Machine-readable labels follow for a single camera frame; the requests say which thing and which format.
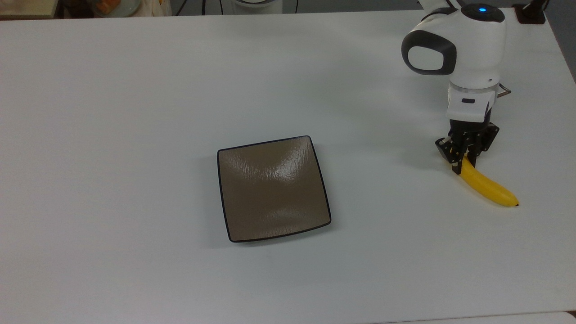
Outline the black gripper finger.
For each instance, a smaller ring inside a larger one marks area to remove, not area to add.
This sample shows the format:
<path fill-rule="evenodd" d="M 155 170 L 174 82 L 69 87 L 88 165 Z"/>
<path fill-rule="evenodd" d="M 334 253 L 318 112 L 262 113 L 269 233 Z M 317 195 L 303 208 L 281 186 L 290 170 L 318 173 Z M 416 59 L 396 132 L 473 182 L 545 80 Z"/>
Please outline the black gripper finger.
<path fill-rule="evenodd" d="M 441 157 L 452 166 L 452 171 L 460 175 L 466 149 L 455 144 L 452 137 L 439 138 L 435 141 L 435 146 L 440 152 Z"/>
<path fill-rule="evenodd" d="M 499 131 L 499 127 L 489 122 L 484 129 L 470 135 L 471 145 L 468 147 L 468 158 L 476 159 L 482 152 L 489 150 Z"/>

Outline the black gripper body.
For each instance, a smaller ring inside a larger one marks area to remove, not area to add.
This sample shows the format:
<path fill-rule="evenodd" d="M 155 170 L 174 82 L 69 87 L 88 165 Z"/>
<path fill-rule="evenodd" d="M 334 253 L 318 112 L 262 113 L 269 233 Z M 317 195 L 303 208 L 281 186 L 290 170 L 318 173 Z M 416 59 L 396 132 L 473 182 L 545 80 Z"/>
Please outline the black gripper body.
<path fill-rule="evenodd" d="M 459 120 L 450 120 L 450 131 L 449 137 L 454 138 L 463 133 L 470 133 L 472 135 L 484 135 L 486 129 L 490 124 L 489 119 L 485 119 L 482 122 L 469 122 L 469 121 L 459 121 Z"/>

